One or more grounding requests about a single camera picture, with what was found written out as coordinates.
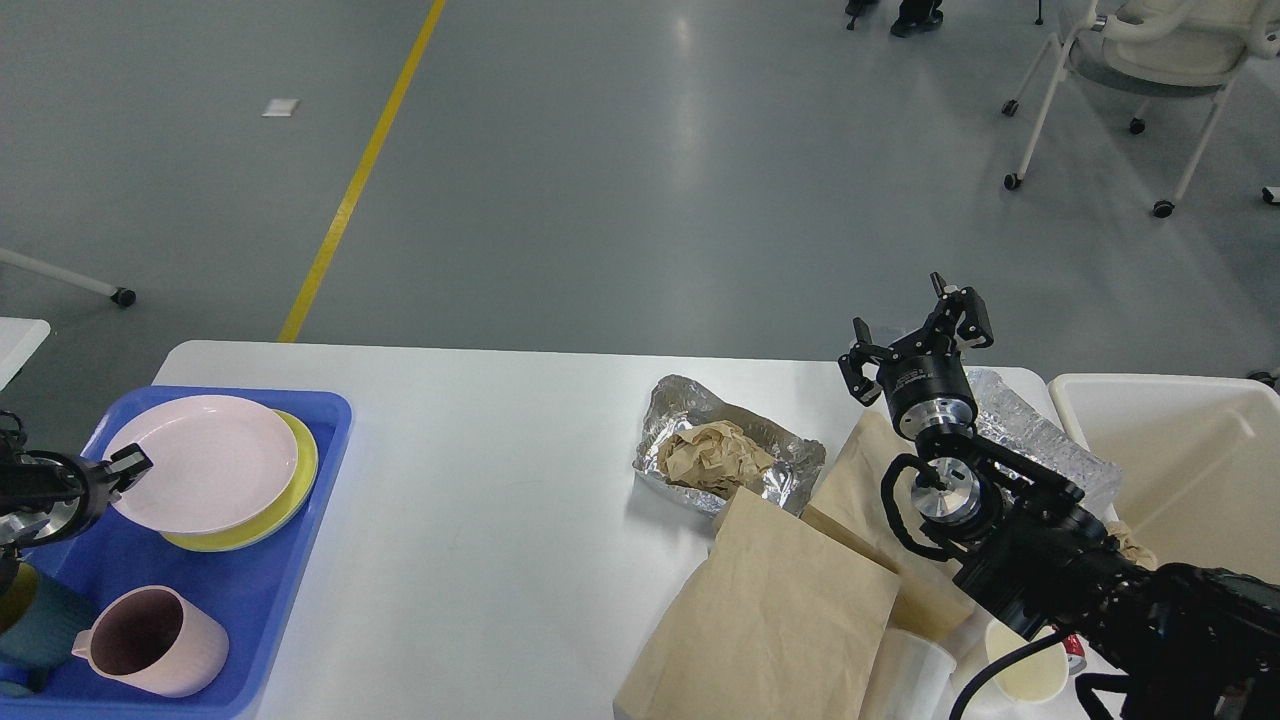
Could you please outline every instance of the gray floor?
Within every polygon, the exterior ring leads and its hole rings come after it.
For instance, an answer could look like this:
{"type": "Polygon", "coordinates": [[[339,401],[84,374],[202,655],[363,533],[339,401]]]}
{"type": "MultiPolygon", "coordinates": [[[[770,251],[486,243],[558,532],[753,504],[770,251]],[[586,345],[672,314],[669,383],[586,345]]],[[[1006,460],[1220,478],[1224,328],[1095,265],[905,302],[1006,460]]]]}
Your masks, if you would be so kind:
{"type": "MultiPolygon", "coordinates": [[[[274,340],[429,6],[0,10],[0,246],[141,296],[0,268],[0,315],[55,328],[0,395],[33,445],[78,448],[184,340],[274,340]]],[[[1206,101],[1134,137],[1132,99],[1069,83],[1009,193],[1034,4],[956,0],[910,41],[841,8],[452,0],[301,341],[833,359],[854,314],[918,324],[937,269],[987,297],[975,363],[1280,364],[1280,63],[1156,220],[1206,101]]]]}

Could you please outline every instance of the yellow floor line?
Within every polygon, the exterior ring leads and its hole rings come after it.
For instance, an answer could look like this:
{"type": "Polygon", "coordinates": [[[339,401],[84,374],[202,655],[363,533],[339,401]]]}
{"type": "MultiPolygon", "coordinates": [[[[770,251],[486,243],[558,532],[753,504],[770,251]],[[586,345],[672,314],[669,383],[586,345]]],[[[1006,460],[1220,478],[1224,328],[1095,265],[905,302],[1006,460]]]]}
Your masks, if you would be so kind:
{"type": "Polygon", "coordinates": [[[417,72],[422,51],[426,50],[426,44],[431,40],[431,33],[435,31],[435,23],[440,19],[444,3],[445,0],[435,0],[431,4],[431,12],[426,14],[422,29],[419,31],[413,49],[410,50],[408,58],[404,60],[404,67],[401,68],[401,74],[396,78],[396,87],[392,88],[392,96],[387,99],[383,115],[378,118],[378,127],[374,128],[374,135],[369,138],[369,145],[365,146],[365,154],[360,156],[360,165],[356,167],[356,174],[351,177],[351,182],[347,184],[347,193],[342,196],[338,211],[334,213],[333,222],[329,223],[329,232],[325,233],[324,242],[320,243],[320,250],[316,251],[315,260],[311,261],[311,270],[307,272],[307,278],[302,281],[302,290],[298,291],[297,299],[293,300],[293,307],[289,310],[289,316],[284,320],[284,327],[280,328],[280,334],[275,338],[276,342],[293,342],[298,338],[298,332],[302,331],[302,323],[306,322],[307,313],[311,311],[311,304],[315,302],[320,283],[324,282],[324,275],[329,272],[329,264],[333,263],[333,255],[338,251],[338,243],[342,242],[342,236],[347,232],[347,223],[351,222],[351,214],[356,211],[356,204],[360,202],[360,193],[365,191],[369,174],[374,172],[374,163],[378,161],[378,154],[383,150],[387,133],[392,129],[392,123],[396,122],[396,113],[399,111],[401,101],[404,100],[404,92],[408,91],[408,85],[413,82],[413,73],[417,72]]]}

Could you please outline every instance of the yellow plate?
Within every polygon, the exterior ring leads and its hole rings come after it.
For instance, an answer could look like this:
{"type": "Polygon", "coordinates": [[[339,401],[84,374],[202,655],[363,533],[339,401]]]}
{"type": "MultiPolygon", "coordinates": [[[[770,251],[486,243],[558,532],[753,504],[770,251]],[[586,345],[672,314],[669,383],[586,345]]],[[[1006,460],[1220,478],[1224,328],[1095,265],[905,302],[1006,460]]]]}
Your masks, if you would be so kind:
{"type": "Polygon", "coordinates": [[[298,464],[280,497],[275,498],[275,502],[269,505],[266,510],[234,528],[198,536],[160,533],[164,539],[195,552],[225,552],[248,547],[268,538],[293,518],[298,507],[306,502],[307,495],[311,493],[311,486],[315,484],[320,454],[316,450],[316,438],[311,436],[311,430],[302,424],[302,420],[282,410],[276,410],[275,414],[288,423],[289,429],[293,430],[293,439],[298,443],[298,464]]]}

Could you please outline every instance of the blue tray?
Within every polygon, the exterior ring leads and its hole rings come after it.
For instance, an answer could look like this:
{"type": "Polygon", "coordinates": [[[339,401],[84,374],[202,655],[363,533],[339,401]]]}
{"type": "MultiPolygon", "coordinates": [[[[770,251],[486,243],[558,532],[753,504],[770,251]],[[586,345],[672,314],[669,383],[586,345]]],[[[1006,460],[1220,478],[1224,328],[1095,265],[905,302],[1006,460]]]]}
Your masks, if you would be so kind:
{"type": "Polygon", "coordinates": [[[320,464],[306,505],[273,536],[232,552],[188,552],[159,533],[125,520],[115,509],[84,534],[27,553],[32,565],[84,594],[99,609],[125,592],[170,585],[227,628],[227,665],[204,691],[165,698],[95,674],[72,659],[50,674],[45,692],[0,697],[0,717],[200,717],[230,719],[243,712],[266,683],[289,609],[311,553],[320,519],[347,450],[351,405],[329,392],[151,386],[136,389],[108,410],[84,448],[97,459],[115,433],[134,416],[189,395],[234,395],[284,410],[316,438],[320,464]]]}

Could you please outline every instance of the black shoe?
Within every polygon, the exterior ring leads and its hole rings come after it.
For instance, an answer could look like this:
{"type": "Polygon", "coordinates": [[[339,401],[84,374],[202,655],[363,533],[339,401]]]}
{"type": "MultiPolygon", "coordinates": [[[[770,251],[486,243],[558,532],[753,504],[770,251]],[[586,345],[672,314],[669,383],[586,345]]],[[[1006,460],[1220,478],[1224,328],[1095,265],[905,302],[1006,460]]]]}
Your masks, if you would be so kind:
{"type": "Polygon", "coordinates": [[[863,14],[863,10],[867,9],[867,5],[877,5],[877,4],[879,4],[879,0],[864,0],[863,3],[859,3],[858,0],[849,0],[849,4],[845,5],[845,14],[849,15],[850,18],[856,18],[863,14]]]}
{"type": "Polygon", "coordinates": [[[911,37],[913,35],[919,35],[922,32],[933,32],[942,27],[942,10],[933,10],[929,14],[929,19],[923,23],[913,23],[899,18],[888,28],[888,33],[893,37],[911,37]]]}

